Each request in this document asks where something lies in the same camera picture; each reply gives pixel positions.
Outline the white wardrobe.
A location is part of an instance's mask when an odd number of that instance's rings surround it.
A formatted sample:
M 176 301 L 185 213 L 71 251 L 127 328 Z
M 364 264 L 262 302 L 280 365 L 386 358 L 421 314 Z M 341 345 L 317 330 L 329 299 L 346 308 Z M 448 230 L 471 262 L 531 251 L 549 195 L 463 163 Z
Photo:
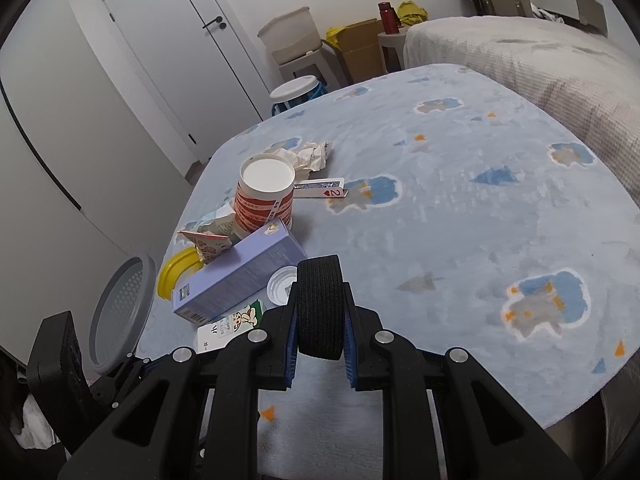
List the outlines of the white wardrobe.
M 163 259 L 191 194 L 89 46 L 68 0 L 32 0 L 1 49 L 1 345 L 41 321 L 80 341 L 117 268 Z

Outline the white round plastic lid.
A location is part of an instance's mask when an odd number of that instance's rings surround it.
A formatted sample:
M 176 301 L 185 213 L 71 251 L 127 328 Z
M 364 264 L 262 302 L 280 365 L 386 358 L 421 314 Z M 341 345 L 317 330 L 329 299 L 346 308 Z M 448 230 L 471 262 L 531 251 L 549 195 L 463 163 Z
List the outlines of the white round plastic lid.
M 278 307 L 286 306 L 288 298 L 290 298 L 291 288 L 296 281 L 296 266 L 284 266 L 274 272 L 266 286 L 266 294 L 269 301 Z

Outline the purple Zootopia toothpaste box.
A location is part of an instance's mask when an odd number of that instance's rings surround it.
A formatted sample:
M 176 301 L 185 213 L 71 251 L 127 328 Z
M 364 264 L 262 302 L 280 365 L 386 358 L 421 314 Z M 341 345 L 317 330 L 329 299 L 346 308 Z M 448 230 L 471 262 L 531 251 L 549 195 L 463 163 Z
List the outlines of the purple Zootopia toothpaste box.
M 172 312 L 203 325 L 267 286 L 271 275 L 306 258 L 288 227 L 276 219 L 188 276 L 172 292 Z

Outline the white door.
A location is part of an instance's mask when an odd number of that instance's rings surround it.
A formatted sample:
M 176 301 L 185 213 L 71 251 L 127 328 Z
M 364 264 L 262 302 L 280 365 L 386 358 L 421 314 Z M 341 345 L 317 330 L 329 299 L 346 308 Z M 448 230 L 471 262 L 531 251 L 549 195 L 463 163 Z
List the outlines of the white door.
M 262 119 L 228 60 L 242 44 L 214 0 L 104 3 L 145 85 L 202 162 Z M 218 15 L 226 29 L 203 28 Z

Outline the grey perforated trash basket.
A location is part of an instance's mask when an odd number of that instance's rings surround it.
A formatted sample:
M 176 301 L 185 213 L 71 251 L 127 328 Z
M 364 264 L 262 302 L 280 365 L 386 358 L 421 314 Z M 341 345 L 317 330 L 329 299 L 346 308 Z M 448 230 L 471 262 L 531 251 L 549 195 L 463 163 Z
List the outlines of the grey perforated trash basket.
M 136 350 L 151 311 L 155 262 L 145 254 L 125 261 L 102 292 L 91 321 L 89 359 L 104 375 Z

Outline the yellow plastic lid frame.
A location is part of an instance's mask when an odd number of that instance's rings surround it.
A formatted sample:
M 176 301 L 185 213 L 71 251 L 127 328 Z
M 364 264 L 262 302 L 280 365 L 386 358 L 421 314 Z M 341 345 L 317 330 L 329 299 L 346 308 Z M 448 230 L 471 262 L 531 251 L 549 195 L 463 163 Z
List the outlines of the yellow plastic lid frame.
M 176 288 L 178 281 L 198 272 L 203 266 L 204 263 L 201 262 L 200 254 L 194 246 L 177 252 L 160 269 L 156 284 L 157 296 L 165 300 L 171 300 L 172 292 Z

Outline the translucent storage bin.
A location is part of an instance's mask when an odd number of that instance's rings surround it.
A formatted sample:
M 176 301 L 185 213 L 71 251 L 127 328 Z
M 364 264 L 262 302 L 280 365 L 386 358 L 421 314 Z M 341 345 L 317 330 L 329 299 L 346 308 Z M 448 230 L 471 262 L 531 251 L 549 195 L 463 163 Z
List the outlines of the translucent storage bin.
M 273 18 L 258 30 L 257 38 L 278 65 L 301 58 L 322 46 L 308 6 Z

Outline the white desk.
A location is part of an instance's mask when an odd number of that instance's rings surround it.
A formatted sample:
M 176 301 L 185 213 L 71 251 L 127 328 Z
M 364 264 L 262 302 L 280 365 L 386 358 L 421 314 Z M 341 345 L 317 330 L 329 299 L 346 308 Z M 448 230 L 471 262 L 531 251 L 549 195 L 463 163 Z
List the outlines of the white desk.
M 598 0 L 530 0 L 536 8 L 559 15 L 567 22 L 608 36 L 604 7 Z

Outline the playing card box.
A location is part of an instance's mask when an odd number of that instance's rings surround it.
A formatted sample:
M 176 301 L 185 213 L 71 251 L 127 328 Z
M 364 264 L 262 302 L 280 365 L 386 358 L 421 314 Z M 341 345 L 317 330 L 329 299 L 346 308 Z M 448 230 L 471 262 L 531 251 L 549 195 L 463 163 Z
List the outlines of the playing card box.
M 294 184 L 295 198 L 344 198 L 347 195 L 344 178 L 309 179 Z

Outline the black rubber toy wheel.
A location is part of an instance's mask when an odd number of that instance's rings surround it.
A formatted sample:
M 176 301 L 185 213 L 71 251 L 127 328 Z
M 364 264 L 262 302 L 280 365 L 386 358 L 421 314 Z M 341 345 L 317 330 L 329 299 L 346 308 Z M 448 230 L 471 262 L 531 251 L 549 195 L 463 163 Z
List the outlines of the black rubber toy wheel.
M 337 361 L 344 348 L 345 295 L 340 259 L 330 255 L 301 261 L 296 284 L 298 350 Z

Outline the red snack wrapper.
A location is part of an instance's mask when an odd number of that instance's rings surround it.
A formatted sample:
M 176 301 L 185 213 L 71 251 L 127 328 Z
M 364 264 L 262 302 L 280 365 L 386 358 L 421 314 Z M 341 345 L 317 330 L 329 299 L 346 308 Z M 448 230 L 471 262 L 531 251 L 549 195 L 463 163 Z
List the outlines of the red snack wrapper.
M 201 262 L 204 264 L 211 263 L 232 247 L 232 241 L 225 235 L 187 230 L 181 230 L 179 234 L 194 244 Z

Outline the red white paper cup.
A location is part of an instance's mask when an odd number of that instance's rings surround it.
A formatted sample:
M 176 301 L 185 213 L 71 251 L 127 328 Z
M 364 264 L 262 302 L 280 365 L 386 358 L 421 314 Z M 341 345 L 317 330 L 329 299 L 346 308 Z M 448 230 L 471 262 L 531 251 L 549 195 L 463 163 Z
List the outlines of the red white paper cup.
M 232 208 L 234 232 L 245 238 L 268 222 L 292 226 L 295 171 L 284 158 L 257 154 L 242 163 Z

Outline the light blue snack bag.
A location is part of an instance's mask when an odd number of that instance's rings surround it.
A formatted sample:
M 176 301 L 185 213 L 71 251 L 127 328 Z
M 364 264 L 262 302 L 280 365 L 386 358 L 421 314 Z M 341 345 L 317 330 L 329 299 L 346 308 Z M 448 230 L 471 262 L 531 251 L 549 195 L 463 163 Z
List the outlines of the light blue snack bag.
M 233 209 L 220 208 L 206 214 L 201 219 L 187 223 L 182 230 L 230 236 L 233 232 L 234 220 L 235 212 Z

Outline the brown cardboard box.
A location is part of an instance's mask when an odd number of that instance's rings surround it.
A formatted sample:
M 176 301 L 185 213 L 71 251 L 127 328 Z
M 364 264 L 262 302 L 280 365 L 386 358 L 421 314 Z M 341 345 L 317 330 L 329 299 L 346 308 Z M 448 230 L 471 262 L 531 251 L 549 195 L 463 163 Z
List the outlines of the brown cardboard box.
M 378 34 L 382 31 L 382 21 L 371 18 L 355 24 L 332 27 L 326 32 L 326 41 L 337 50 L 352 84 L 384 74 L 378 46 Z

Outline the green white milk carton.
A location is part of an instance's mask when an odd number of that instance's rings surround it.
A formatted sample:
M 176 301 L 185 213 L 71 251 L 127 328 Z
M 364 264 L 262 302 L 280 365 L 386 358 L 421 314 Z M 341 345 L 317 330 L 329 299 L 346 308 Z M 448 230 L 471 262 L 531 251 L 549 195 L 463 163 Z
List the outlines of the green white milk carton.
M 256 299 L 213 323 L 199 327 L 196 332 L 196 352 L 224 348 L 236 336 L 257 328 L 263 314 L 262 302 Z

